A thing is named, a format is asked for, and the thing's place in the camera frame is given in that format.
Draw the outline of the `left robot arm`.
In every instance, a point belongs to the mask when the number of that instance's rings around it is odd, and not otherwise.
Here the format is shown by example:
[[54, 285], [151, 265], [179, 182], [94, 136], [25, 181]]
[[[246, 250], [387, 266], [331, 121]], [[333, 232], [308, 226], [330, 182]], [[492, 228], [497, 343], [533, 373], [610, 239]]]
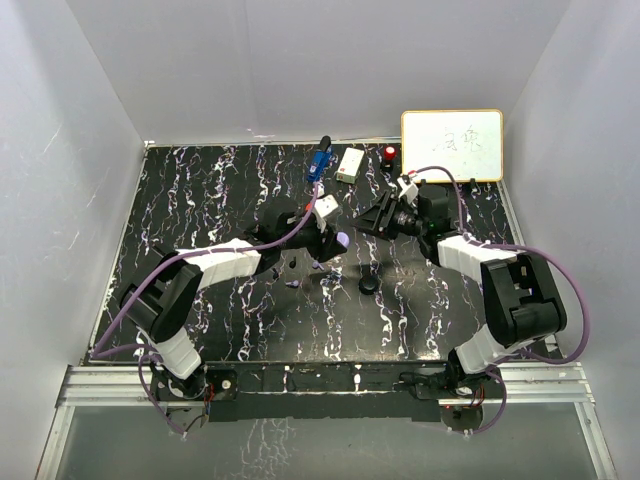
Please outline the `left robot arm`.
[[238, 238], [217, 246], [178, 251], [155, 247], [133, 280], [121, 290], [120, 307], [146, 335], [160, 359], [161, 381], [184, 399], [200, 396], [206, 387], [204, 362], [186, 330], [199, 292], [235, 278], [259, 275], [273, 267], [286, 250], [305, 249], [322, 264], [347, 252], [349, 236], [311, 214], [294, 236], [304, 215], [295, 211], [267, 214], [247, 226]]

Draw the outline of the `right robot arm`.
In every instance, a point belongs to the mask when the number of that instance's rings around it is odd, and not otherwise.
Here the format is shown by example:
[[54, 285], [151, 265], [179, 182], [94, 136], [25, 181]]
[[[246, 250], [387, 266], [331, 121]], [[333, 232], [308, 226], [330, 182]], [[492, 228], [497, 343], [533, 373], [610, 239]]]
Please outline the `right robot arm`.
[[483, 247], [458, 232], [442, 186], [423, 184], [413, 194], [387, 191], [353, 225], [388, 241], [400, 234], [415, 238], [427, 260], [475, 281], [483, 294], [484, 326], [450, 351], [443, 371], [402, 374], [400, 380], [407, 385], [469, 396], [512, 354], [566, 326], [547, 260], [536, 253]]

